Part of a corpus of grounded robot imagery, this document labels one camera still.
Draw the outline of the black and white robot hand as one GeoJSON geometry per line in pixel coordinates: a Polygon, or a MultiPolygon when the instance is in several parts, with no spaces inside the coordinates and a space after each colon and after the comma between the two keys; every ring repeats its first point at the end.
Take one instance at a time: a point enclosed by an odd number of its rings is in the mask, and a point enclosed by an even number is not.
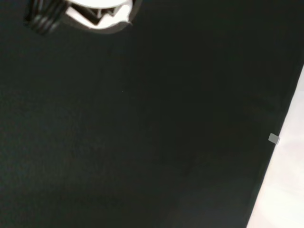
{"type": "Polygon", "coordinates": [[[24,24],[39,35],[61,22],[101,34],[124,29],[140,6],[138,0],[29,0],[24,24]]]}

